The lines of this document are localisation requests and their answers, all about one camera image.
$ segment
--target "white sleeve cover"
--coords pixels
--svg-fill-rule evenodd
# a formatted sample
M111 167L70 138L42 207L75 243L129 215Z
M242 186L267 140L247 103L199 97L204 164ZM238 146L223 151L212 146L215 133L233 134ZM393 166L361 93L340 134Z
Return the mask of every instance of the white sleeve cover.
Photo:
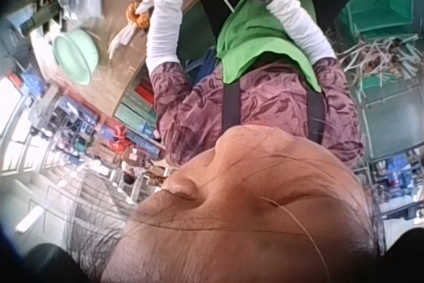
M178 35L183 19L183 0L154 0L147 35L148 73L164 62L180 62L177 57Z
M288 36L308 57L312 65L322 58L336 58L323 31L298 0L273 0L266 6L280 20Z

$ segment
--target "green plastic bowl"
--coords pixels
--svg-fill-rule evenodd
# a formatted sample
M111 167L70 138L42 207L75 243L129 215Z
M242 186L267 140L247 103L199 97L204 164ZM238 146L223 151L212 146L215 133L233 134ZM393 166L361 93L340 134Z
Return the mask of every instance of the green plastic bowl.
M74 82L88 85L99 63L99 53L90 36L81 29L60 33L53 53L65 74Z

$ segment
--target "patterned shirt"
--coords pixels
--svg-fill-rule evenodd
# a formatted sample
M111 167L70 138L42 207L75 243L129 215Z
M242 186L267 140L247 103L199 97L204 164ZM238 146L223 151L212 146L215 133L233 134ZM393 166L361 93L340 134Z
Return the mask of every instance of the patterned shirt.
M345 73L333 58L321 59L313 69L325 100L322 145L352 168L364 154L364 139ZM222 67L194 87L174 62L158 66L151 79L167 161L180 166L213 148L222 134ZM261 122L308 137L307 90L293 64L275 62L245 74L240 79L240 102L241 124Z

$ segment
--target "ceiling light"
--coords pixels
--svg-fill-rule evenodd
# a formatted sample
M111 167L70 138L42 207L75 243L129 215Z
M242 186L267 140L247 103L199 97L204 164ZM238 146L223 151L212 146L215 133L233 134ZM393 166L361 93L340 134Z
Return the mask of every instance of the ceiling light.
M16 231L20 233L24 233L26 230L30 228L31 225L34 224L35 221L44 213L44 209L42 209L39 205L30 211L28 215L16 226Z
M68 181L66 179L62 179L58 182L58 187L59 188L63 188L64 186L66 186L68 184Z

